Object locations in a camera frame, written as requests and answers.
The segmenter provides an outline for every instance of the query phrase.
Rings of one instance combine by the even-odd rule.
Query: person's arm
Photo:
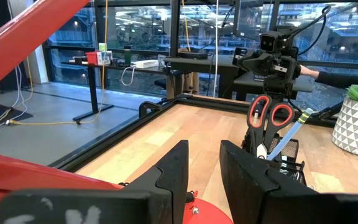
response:
[[[328,73],[310,70],[301,65],[301,74],[313,77],[316,82],[324,83],[338,88],[347,88],[353,84],[358,85],[358,74]]]

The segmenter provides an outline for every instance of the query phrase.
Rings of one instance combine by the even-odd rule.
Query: gray floor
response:
[[[87,87],[49,83],[35,86],[34,91],[33,97],[26,102],[29,108],[27,112],[34,117],[23,120],[23,123],[71,121],[73,117],[91,111]],[[23,95],[27,98],[30,92],[23,91]],[[11,106],[16,97],[16,91],[0,94],[0,104]],[[160,98],[105,91],[104,103],[115,107],[103,111],[94,123],[81,126],[1,126],[0,154],[49,165],[96,137],[137,119],[137,109],[144,101],[158,102]]]

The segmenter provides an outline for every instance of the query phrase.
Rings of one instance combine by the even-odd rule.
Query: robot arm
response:
[[[89,0],[38,0],[0,28],[0,80]]]

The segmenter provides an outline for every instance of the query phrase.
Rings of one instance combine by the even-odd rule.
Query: black sleeve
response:
[[[316,82],[324,83],[338,88],[347,88],[353,84],[358,85],[358,74],[341,74],[320,72]]]

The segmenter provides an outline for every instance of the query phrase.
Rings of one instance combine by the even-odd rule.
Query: blue marker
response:
[[[292,126],[289,132],[284,136],[284,138],[279,142],[279,144],[274,148],[272,153],[268,155],[267,160],[273,160],[287,145],[287,143],[291,140],[291,138],[299,131],[302,125],[306,122],[306,120],[313,113],[313,110],[308,108],[306,111],[299,117],[298,121]]]

